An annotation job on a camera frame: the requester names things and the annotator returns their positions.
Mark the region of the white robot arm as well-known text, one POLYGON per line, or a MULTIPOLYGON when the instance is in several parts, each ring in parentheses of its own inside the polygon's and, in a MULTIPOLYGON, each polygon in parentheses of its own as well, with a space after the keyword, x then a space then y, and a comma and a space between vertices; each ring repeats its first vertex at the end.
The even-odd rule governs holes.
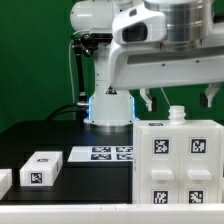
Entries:
POLYGON ((132 90, 146 105, 151 88, 205 84, 209 107, 224 82, 224 21, 215 0, 81 0, 70 12, 72 47, 93 57, 95 91, 85 122, 127 126, 135 120, 132 90))

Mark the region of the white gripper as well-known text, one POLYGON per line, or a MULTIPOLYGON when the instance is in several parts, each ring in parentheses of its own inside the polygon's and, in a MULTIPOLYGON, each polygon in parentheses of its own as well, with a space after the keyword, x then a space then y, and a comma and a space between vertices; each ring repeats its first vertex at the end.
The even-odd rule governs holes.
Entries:
POLYGON ((206 84, 202 108, 210 108, 224 81, 224 38, 210 36, 200 48, 185 52, 163 51, 158 44, 117 44, 109 54, 109 81, 116 90, 141 89, 149 111, 152 98, 145 88, 206 84))

